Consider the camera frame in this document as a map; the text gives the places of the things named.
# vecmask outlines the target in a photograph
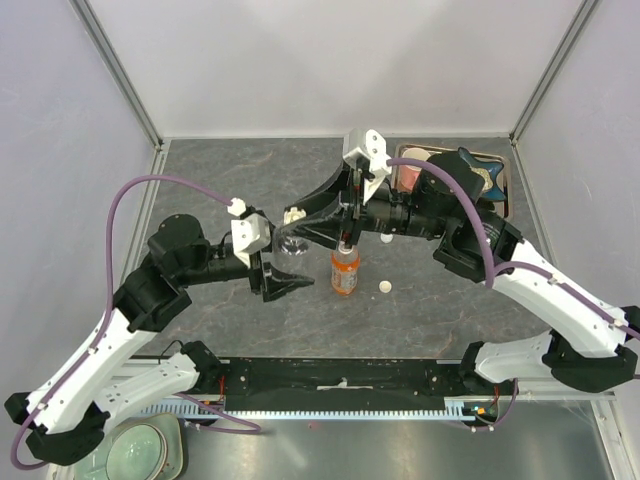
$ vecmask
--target cable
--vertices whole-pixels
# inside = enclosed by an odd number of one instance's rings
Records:
[[[491,406],[493,407],[500,400],[500,387],[498,385],[493,386],[493,402],[491,402]]]
[[[41,410],[46,408],[47,402],[49,402],[49,400],[53,398],[56,392],[60,390],[62,385],[65,384],[65,382],[71,377],[71,375],[73,375],[76,372],[76,370],[78,370],[78,368],[80,368],[80,366],[86,361],[86,359],[89,358],[89,351],[95,350],[97,348],[105,332],[109,328],[109,324],[111,323],[111,315],[113,313],[113,223],[116,216],[116,210],[118,208],[118,205],[120,204],[120,200],[122,200],[122,197],[124,197],[124,195],[132,187],[138,185],[139,183],[152,182],[152,181],[165,181],[165,182],[177,183],[179,185],[183,185],[185,187],[189,187],[194,190],[197,190],[198,192],[203,193],[204,195],[210,198],[213,198],[214,200],[217,200],[218,202],[223,203],[228,207],[233,205],[233,202],[231,201],[230,198],[219,195],[189,180],[185,180],[183,178],[178,178],[178,177],[172,177],[170,175],[143,175],[141,177],[137,177],[137,178],[134,178],[133,180],[128,181],[122,186],[120,190],[118,190],[118,193],[116,193],[116,196],[114,197],[113,202],[111,202],[111,207],[109,208],[109,214],[107,215],[106,241],[105,241],[105,257],[106,257],[105,259],[106,259],[106,273],[107,273],[107,305],[104,310],[105,313],[104,313],[102,323],[100,324],[100,327],[98,328],[98,332],[96,333],[96,336],[89,344],[89,347],[87,348],[87,350],[85,350],[80,355],[80,357],[78,357],[78,359],[73,363],[73,365],[71,365],[71,367],[64,374],[62,374],[62,376],[58,379],[58,381],[56,381],[51,386],[49,391],[45,393],[42,399],[40,400],[40,402],[38,402],[38,405],[27,416],[25,421],[22,422],[22,425],[20,425],[20,428],[18,429],[18,432],[16,433],[13,439],[13,442],[11,444],[11,463],[18,470],[36,470],[38,468],[44,467],[47,464],[46,462],[39,462],[39,463],[33,463],[33,464],[22,463],[18,458],[18,447],[20,446],[22,437],[24,437],[24,434],[29,428],[29,425],[31,425],[31,422],[33,422],[33,420],[38,416]]]
[[[222,257],[224,255],[224,241],[227,239],[227,237],[231,235],[231,230],[229,230],[227,233],[225,233],[222,236],[222,240],[220,240],[220,243],[218,244],[218,248],[216,249],[216,253],[218,254],[219,257]]]
[[[162,351],[162,353],[160,354],[160,356],[158,357],[158,365],[160,365],[161,357],[162,357],[165,353],[167,353],[167,350],[169,350],[169,349],[173,346],[173,344],[174,344],[174,343],[179,343],[179,344],[180,344],[180,348],[184,348],[184,343],[183,343],[183,341],[182,341],[182,340],[173,340],[169,345],[167,345],[167,348],[165,348],[165,349]]]
[[[454,423],[454,422],[447,422],[447,423],[449,425],[451,425],[452,427],[462,428],[464,430],[471,430],[472,432],[492,432],[492,431],[495,430],[496,427],[498,427],[500,424],[502,424],[502,422],[504,422],[507,419],[507,417],[509,416],[509,414],[512,412],[513,406],[516,403],[516,398],[518,397],[518,393],[519,393],[518,379],[514,378],[513,379],[513,393],[511,394],[511,400],[509,401],[509,405],[507,406],[507,410],[504,412],[504,415],[502,415],[502,417],[499,417],[491,425],[487,425],[486,427],[469,427],[468,425],[464,425],[464,424],[461,425],[459,423]]]
[[[473,202],[460,184],[441,168],[437,167],[433,163],[424,162],[422,160],[415,160],[413,158],[392,158],[387,160],[387,165],[409,165],[412,167],[422,168],[423,170],[426,170],[432,175],[438,177],[439,180],[453,191],[453,194],[456,196],[460,205],[462,205],[462,208],[467,214],[471,227],[478,239],[480,253],[482,255],[482,263],[484,265],[485,285],[487,288],[492,288],[493,280],[495,278],[495,273],[493,271],[495,264],[493,261],[493,252],[491,251],[487,234],[484,231],[484,226],[482,225],[482,220],[480,220],[476,207],[473,205]]]
[[[222,376],[222,378],[219,380],[218,382],[220,384],[220,398],[218,399],[218,401],[222,401],[224,400],[224,375]]]
[[[209,430],[212,432],[220,432],[220,433],[235,433],[235,434],[239,434],[239,435],[258,435],[260,432],[262,432],[262,427],[260,425],[258,425],[257,423],[253,423],[250,422],[248,420],[243,420],[242,418],[238,418],[238,417],[233,417],[231,415],[227,415],[226,413],[224,413],[222,410],[213,407],[211,405],[206,405],[204,403],[202,403],[200,400],[198,400],[197,398],[193,398],[185,393],[176,393],[177,397],[180,398],[184,398],[185,400],[188,400],[190,402],[195,403],[196,405],[198,405],[200,408],[202,408],[203,410],[207,410],[208,412],[214,413],[216,415],[218,415],[220,418],[224,418],[226,420],[229,420],[231,422],[234,423],[238,423],[240,425],[244,425],[245,427],[250,427],[251,430],[238,430],[238,429],[234,429],[234,428],[224,428],[224,427],[207,427],[204,425],[200,425],[199,427],[197,427],[198,429],[202,430]]]
[[[476,240],[478,240],[478,244],[480,245],[480,251],[482,253],[482,261],[484,264],[485,271],[485,285],[487,288],[493,287],[493,283],[495,277],[503,272],[504,270],[508,270],[511,268],[523,268],[525,270],[529,270],[537,273],[538,275],[550,280],[553,278],[553,274],[545,270],[544,268],[538,267],[537,265],[532,265],[526,262],[503,262],[499,265],[495,265],[493,259],[493,253],[491,252],[491,248],[489,246],[489,242],[487,239],[487,235],[484,231],[484,226],[482,225],[482,220],[478,215],[477,210],[473,206],[473,203],[465,193],[464,189],[455,181],[451,175],[442,170],[441,168],[433,165],[429,162],[423,162],[421,160],[414,160],[411,158],[392,158],[387,160],[387,165],[410,165],[414,167],[422,168],[432,175],[435,175],[440,180],[442,180],[445,185],[447,185],[454,193],[462,207],[464,208],[467,217],[469,218],[469,222],[473,227],[473,231],[476,235]],[[558,283],[560,288],[562,288],[565,292],[571,295],[573,298],[582,303],[585,307],[590,309],[595,314],[602,317],[603,320],[608,322],[609,324],[615,325],[617,328],[622,330],[627,335],[635,338],[636,340],[640,340],[640,333],[636,332],[632,328],[626,325],[616,325],[616,319],[613,318],[609,313],[607,313],[604,309],[600,308],[599,305],[596,305],[594,302],[585,297],[582,293],[577,291],[571,285],[567,283]]]
[[[522,268],[524,270],[529,270],[530,272],[537,273],[547,281],[553,279],[553,274],[551,272],[545,270],[542,267],[539,267],[537,265],[532,265],[526,262],[503,262],[496,266],[495,272],[496,274],[498,274],[500,272],[503,272],[505,270],[509,270],[512,268]],[[601,308],[599,305],[597,305],[593,301],[589,300],[586,296],[584,296],[582,293],[580,293],[578,290],[573,288],[568,283],[559,282],[557,283],[557,286],[560,287],[565,292],[567,292],[569,295],[571,295],[573,298],[575,298],[577,301],[579,301],[582,305],[587,307],[589,310],[594,312],[596,315],[602,317],[602,319],[607,323],[609,323],[610,325],[614,325],[620,330],[622,330],[623,332],[625,332],[627,335],[635,338],[636,340],[640,340],[640,333],[636,332],[635,330],[633,330],[632,328],[626,325],[616,325],[615,318],[613,318],[603,308]]]

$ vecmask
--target orange juice bottle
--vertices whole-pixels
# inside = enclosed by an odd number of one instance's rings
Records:
[[[358,283],[360,254],[354,246],[347,247],[344,242],[331,252],[331,286],[340,295],[350,295]]]

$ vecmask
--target blue object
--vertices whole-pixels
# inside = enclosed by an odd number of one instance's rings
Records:
[[[471,155],[471,152],[464,147],[458,148],[458,155],[462,158],[471,168],[482,169],[487,172],[491,179],[492,186],[489,190],[482,194],[481,198],[489,200],[490,202],[504,202],[507,199],[505,193],[498,187],[498,174],[504,169],[504,164],[501,162],[481,162],[476,157]]]

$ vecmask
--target green bowl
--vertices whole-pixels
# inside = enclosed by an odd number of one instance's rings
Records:
[[[151,425],[140,424],[122,432],[113,442],[107,457],[109,480],[151,480],[167,458],[167,441]]]

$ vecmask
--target table surface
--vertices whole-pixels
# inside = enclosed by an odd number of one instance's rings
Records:
[[[389,153],[408,141],[513,158],[504,138],[391,139]],[[171,143],[164,173],[243,198],[277,223],[285,205],[335,171],[341,152],[337,138],[179,140]],[[514,225],[537,245],[513,161],[511,194]],[[165,183],[147,235],[176,213],[196,216],[212,243],[230,227],[222,205]],[[379,235],[363,234],[358,287],[349,297],[332,290],[330,252],[315,246],[302,266],[316,284],[272,303],[252,295],[247,280],[191,287],[193,305],[140,353],[159,354],[173,339],[199,339],[220,356],[460,358],[471,342],[517,340],[547,328],[511,299],[445,271],[431,258],[436,246],[397,236],[383,244]],[[392,283],[390,293],[379,291],[381,280]]]

